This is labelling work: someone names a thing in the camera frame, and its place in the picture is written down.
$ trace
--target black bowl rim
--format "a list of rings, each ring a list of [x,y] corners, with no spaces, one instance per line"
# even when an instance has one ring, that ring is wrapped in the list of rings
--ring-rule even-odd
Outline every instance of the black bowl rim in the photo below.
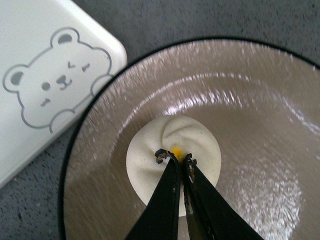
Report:
[[[229,41],[237,41],[237,42],[248,42],[248,43],[253,43],[253,44],[258,44],[266,47],[270,47],[276,50],[280,50],[284,53],[287,53],[289,55],[292,55],[312,66],[320,70],[320,65],[316,64],[312,60],[302,56],[301,54],[298,54],[290,49],[287,49],[285,47],[277,46],[275,44],[272,44],[270,42],[265,42],[261,41],[258,39],[251,39],[251,38],[244,38],[244,37],[237,37],[237,36],[208,36],[208,37],[199,37],[199,38],[192,38],[188,40],[181,40],[177,41],[165,46],[161,46],[159,48],[156,48],[155,50],[150,51],[147,54],[144,54],[140,57],[138,57],[136,60],[132,61],[130,64],[128,64],[125,68],[123,68],[119,73],[117,73],[100,91],[99,93],[93,98],[93,100],[90,102],[89,106],[85,109],[83,112],[82,116],[80,117],[77,126],[71,136],[70,142],[67,146],[66,152],[65,152],[65,157],[63,160],[63,164],[61,167],[61,174],[60,174],[60,181],[59,181],[59,188],[58,188],[58,204],[57,204],[57,216],[58,216],[58,230],[59,230],[59,238],[61,240],[66,239],[66,228],[65,228],[65,221],[64,221],[64,196],[65,196],[65,179],[66,179],[66,174],[67,174],[67,168],[68,168],[68,163],[69,163],[69,158],[72,152],[73,145],[77,139],[78,133],[82,127],[82,124],[84,120],[86,119],[89,111],[91,110],[92,106],[97,102],[101,94],[113,83],[117,80],[119,76],[121,76],[124,72],[126,72],[128,69],[130,69],[132,66],[136,65],[137,63],[141,62],[142,60],[150,57],[153,54],[156,54],[158,52],[161,52],[162,50],[177,46],[177,45],[182,45],[182,44],[187,44],[187,43],[192,43],[192,42],[201,42],[201,41],[211,41],[211,40],[229,40]]]

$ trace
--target bear illustration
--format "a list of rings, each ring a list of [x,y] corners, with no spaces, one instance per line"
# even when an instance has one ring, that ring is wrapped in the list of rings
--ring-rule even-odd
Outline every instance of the bear illustration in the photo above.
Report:
[[[109,53],[80,41],[71,27],[56,31],[50,47],[28,65],[7,70],[3,87],[17,94],[23,122],[35,129],[49,128],[60,115],[74,114],[112,77]]]

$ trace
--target tweezers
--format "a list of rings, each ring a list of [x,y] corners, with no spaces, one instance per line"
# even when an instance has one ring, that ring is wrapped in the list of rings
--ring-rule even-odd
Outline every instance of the tweezers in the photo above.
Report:
[[[158,164],[169,157],[168,164],[125,240],[178,239],[182,181],[190,240],[263,240],[218,193],[191,153],[185,156],[182,165],[170,151],[159,149],[154,155]]]

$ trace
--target bowl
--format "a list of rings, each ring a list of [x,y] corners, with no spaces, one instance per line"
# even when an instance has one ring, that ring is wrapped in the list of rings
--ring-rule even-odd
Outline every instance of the bowl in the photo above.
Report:
[[[319,89],[315,64],[247,40],[193,40],[138,60],[104,87],[72,138],[62,234],[124,239],[146,207],[128,178],[129,143],[154,118],[184,115],[217,139],[216,189],[253,229],[266,240],[318,238]],[[189,239],[185,216],[178,239]]]

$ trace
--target gray countertop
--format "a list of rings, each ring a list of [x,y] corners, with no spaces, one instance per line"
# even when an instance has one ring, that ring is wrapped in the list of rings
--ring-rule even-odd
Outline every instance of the gray countertop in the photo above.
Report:
[[[320,0],[75,0],[118,38],[128,62],[174,42],[229,36],[280,46],[320,65]],[[0,189],[0,239],[58,239],[58,189],[75,125]]]

